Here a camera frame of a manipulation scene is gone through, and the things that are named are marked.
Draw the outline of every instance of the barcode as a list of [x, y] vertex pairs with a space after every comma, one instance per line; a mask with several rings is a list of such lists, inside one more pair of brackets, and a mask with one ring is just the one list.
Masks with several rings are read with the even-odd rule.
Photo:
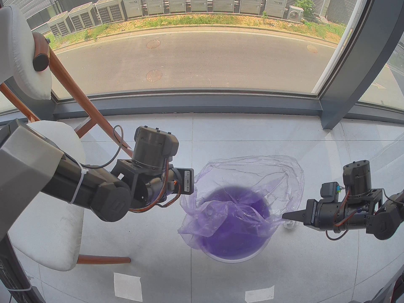
[[186, 170], [184, 172], [184, 191], [189, 192], [189, 178], [191, 176], [191, 172], [189, 170]]

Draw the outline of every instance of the white pipe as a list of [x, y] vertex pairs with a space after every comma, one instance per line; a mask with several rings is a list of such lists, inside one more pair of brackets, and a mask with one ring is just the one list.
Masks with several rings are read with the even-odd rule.
[[347, 24], [347, 27], [345, 28], [345, 31], [341, 37], [341, 40], [338, 43], [338, 46], [336, 47], [334, 53], [331, 56], [330, 61], [328, 62], [325, 70], [323, 71], [323, 73], [321, 74], [320, 78], [318, 79], [316, 85], [314, 86], [313, 90], [311, 91], [311, 93], [315, 93], [318, 94], [321, 90], [321, 88], [323, 87], [326, 78], [328, 78], [328, 76], [331, 73], [331, 70], [334, 68], [336, 62], [338, 61], [339, 58], [339, 54], [342, 51], [343, 45], [345, 43], [345, 41], [347, 40], [347, 37], [351, 31], [352, 25], [354, 24], [355, 18], [358, 14], [359, 8], [360, 8], [360, 4], [362, 3], [363, 0], [357, 0], [356, 1], [356, 5], [355, 8], [353, 9], [353, 13], [351, 15], [350, 21]]

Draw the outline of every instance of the white leather upholstery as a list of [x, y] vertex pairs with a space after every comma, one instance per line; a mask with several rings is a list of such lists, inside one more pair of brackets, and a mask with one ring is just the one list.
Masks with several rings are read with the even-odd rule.
[[[85, 163], [84, 149], [73, 128], [56, 121], [28, 124], [70, 156]], [[12, 244], [48, 268], [67, 271], [77, 262], [84, 209], [39, 193], [8, 232]]]
[[0, 83], [13, 76], [29, 97], [50, 99], [51, 70], [35, 71], [34, 53], [32, 32], [21, 11], [13, 5], [0, 8]]

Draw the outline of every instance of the trash bag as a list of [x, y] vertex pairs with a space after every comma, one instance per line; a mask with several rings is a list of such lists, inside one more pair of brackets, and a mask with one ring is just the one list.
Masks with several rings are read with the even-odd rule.
[[289, 156], [249, 156], [209, 162], [182, 195], [186, 212], [178, 233], [213, 258], [240, 260], [259, 253], [282, 214], [298, 209], [304, 175]]

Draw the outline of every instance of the white tape on floor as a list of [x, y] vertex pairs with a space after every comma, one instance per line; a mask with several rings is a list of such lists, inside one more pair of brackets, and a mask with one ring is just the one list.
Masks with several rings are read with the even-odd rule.
[[272, 300], [274, 298], [275, 285], [270, 288], [263, 288], [262, 290], [248, 290], [246, 291], [246, 302], [260, 302], [263, 300]]
[[140, 277], [114, 273], [115, 296], [143, 302]]

